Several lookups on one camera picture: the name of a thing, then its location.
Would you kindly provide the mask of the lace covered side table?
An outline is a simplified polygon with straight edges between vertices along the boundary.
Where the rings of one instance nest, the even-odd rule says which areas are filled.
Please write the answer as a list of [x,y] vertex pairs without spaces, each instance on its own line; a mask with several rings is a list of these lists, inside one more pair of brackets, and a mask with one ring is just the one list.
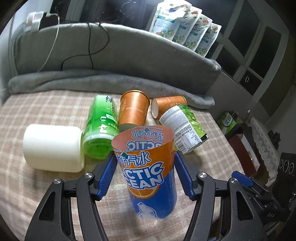
[[252,135],[260,156],[270,176],[276,176],[280,156],[268,136],[268,130],[264,124],[253,116],[249,120],[252,128]]

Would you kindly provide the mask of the refill pouch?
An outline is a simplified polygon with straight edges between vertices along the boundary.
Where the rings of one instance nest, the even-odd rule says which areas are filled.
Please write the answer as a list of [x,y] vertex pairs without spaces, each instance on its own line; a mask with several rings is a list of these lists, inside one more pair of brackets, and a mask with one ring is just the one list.
[[206,30],[206,33],[203,35],[195,52],[202,57],[205,57],[214,44],[215,40],[217,39],[221,28],[221,25],[212,23],[210,27],[208,27],[208,29]]
[[163,1],[159,3],[149,32],[171,41],[178,30],[181,20],[191,6],[188,1]]
[[195,23],[194,27],[190,31],[184,46],[189,48],[192,51],[197,49],[197,46],[200,44],[201,39],[203,38],[204,34],[211,26],[212,19],[201,14],[198,18],[197,22]]
[[202,13],[202,9],[192,6],[185,16],[182,18],[176,34],[173,37],[173,42],[184,45],[190,31],[196,24]]

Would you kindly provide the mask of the green bottle cup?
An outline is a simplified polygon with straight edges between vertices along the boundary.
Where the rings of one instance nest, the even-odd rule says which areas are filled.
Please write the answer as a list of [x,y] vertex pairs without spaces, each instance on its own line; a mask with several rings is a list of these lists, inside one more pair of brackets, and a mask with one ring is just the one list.
[[119,134],[117,107],[109,95],[93,99],[82,135],[82,148],[86,156],[103,160],[113,150],[111,141]]

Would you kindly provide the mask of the orange paper cup near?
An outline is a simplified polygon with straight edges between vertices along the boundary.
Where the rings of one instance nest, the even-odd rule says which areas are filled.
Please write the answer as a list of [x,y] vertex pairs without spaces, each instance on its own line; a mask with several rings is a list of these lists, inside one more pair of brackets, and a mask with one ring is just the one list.
[[140,90],[130,90],[120,99],[118,128],[120,132],[144,126],[150,106],[149,97]]

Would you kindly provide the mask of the red cardboard box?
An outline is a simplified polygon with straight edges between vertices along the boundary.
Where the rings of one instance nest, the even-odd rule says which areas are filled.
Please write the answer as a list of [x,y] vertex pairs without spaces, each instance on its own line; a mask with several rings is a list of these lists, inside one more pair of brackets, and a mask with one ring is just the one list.
[[258,171],[260,162],[244,134],[236,134],[229,144],[237,155],[246,176],[251,177]]

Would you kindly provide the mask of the black device with dials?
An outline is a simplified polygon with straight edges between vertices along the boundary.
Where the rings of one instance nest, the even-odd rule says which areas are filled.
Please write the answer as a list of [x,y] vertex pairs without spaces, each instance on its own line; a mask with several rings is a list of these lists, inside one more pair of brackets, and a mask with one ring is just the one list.
[[276,199],[287,199],[295,192],[295,154],[281,153],[274,182],[273,195]]

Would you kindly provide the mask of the white plastic cup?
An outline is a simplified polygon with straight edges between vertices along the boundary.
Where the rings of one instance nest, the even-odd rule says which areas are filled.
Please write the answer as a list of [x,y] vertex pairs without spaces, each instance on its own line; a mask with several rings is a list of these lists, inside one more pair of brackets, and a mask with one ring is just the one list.
[[77,173],[85,165],[81,137],[76,126],[31,124],[23,135],[23,156],[33,169]]

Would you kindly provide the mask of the orange blue Arctic Ocean cup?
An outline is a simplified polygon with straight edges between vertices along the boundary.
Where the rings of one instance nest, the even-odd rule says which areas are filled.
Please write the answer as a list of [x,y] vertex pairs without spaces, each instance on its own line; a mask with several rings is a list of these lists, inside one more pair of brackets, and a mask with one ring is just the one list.
[[136,214],[146,220],[164,219],[177,202],[175,133],[166,126],[139,126],[111,142]]

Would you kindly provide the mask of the orange paper cup far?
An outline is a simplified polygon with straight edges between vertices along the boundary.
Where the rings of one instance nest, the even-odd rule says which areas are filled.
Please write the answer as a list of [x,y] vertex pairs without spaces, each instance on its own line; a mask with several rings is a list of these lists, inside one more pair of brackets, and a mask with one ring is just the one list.
[[179,104],[187,105],[187,100],[182,95],[155,98],[151,102],[152,117],[159,119],[168,109]]

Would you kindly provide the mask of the plaid table cloth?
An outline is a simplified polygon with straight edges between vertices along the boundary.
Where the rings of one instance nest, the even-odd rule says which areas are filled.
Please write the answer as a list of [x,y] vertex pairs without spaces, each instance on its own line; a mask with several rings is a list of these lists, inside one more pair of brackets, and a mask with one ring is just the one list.
[[[242,166],[210,113],[194,112],[207,140],[189,154],[173,153],[177,190],[174,209],[161,218],[148,213],[146,199],[132,205],[127,176],[115,152],[102,163],[86,160],[78,173],[34,170],[25,161],[23,137],[33,126],[84,130],[96,93],[53,90],[15,94],[1,107],[1,216],[19,240],[184,240],[195,226],[218,219],[218,185]],[[185,169],[178,168],[185,164]],[[185,193],[185,172],[201,190],[214,188],[214,209],[203,214],[203,200]]]

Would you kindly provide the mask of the green paper shopping bag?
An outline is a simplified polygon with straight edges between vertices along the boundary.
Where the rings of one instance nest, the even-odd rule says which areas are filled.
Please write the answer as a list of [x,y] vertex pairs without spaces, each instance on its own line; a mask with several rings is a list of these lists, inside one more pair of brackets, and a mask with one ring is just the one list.
[[237,111],[225,111],[222,116],[217,121],[217,125],[220,128],[221,132],[226,135],[229,133],[234,126],[236,125],[236,119],[238,117]]

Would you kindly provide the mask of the white power strip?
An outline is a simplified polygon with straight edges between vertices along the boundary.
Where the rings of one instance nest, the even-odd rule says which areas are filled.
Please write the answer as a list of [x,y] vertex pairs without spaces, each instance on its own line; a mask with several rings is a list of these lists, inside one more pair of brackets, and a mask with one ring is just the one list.
[[60,24],[60,18],[57,14],[34,11],[29,13],[24,23],[25,32],[37,32],[43,28],[55,26]]

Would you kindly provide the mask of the grey covered backrest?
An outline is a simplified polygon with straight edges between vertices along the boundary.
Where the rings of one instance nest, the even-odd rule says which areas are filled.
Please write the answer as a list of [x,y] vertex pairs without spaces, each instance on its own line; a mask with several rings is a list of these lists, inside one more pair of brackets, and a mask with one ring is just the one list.
[[122,25],[72,23],[25,32],[11,40],[15,75],[90,69],[140,77],[204,95],[221,66],[188,48]]

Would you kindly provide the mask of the orange paper cup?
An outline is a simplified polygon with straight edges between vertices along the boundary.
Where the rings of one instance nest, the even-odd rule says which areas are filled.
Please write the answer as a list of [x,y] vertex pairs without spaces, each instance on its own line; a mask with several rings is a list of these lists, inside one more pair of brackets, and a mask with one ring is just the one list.
[[159,119],[168,109],[179,104],[187,105],[187,100],[182,95],[155,98],[151,102],[152,117]]
[[140,90],[130,90],[120,99],[118,128],[120,132],[144,126],[150,106],[149,97]]

